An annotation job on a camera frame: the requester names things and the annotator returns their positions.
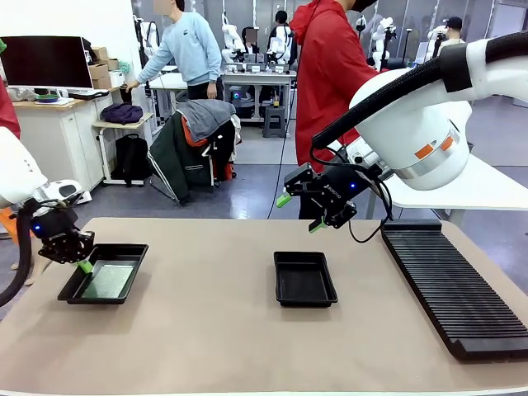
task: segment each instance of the white cabinet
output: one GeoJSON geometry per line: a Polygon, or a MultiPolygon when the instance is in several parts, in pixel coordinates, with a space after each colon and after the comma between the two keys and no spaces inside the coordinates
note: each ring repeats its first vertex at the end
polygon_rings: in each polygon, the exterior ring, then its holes
{"type": "Polygon", "coordinates": [[[15,107],[21,141],[50,181],[74,179],[85,191],[99,184],[103,178],[101,149],[92,124],[111,103],[108,96],[68,110],[21,104],[15,107]]]}

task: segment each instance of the purple bag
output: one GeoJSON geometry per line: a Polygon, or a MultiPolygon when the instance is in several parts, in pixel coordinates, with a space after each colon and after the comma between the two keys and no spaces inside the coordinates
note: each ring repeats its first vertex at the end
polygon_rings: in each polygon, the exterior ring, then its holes
{"type": "Polygon", "coordinates": [[[143,117],[143,110],[139,106],[126,103],[108,106],[101,113],[101,118],[106,122],[114,124],[135,124],[143,117]]]}

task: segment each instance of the backpack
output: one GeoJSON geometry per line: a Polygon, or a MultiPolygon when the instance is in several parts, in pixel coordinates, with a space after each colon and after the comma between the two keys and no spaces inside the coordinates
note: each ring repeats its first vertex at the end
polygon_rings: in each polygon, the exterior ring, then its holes
{"type": "Polygon", "coordinates": [[[112,179],[125,180],[128,187],[133,180],[144,180],[152,176],[147,152],[149,147],[138,134],[128,134],[115,141],[115,159],[117,165],[112,179]]]}
{"type": "Polygon", "coordinates": [[[108,106],[101,113],[101,118],[114,124],[135,124],[143,117],[143,110],[139,106],[121,103],[108,106]]]}

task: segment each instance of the gray jacket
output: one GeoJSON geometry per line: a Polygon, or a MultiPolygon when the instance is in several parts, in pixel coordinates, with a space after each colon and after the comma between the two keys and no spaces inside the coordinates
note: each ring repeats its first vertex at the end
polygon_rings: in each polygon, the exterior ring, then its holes
{"type": "Polygon", "coordinates": [[[196,99],[178,103],[177,111],[187,118],[194,142],[209,138],[235,114],[234,106],[216,99],[196,99]]]}

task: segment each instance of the dark green coat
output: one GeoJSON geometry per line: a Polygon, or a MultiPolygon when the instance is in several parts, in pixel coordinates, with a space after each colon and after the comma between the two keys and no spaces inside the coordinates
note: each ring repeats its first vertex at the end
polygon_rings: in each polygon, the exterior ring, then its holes
{"type": "Polygon", "coordinates": [[[148,159],[153,172],[181,204],[189,200],[193,187],[213,188],[210,157],[202,157],[207,146],[194,148],[187,144],[179,112],[167,121],[149,150],[148,159]]]}

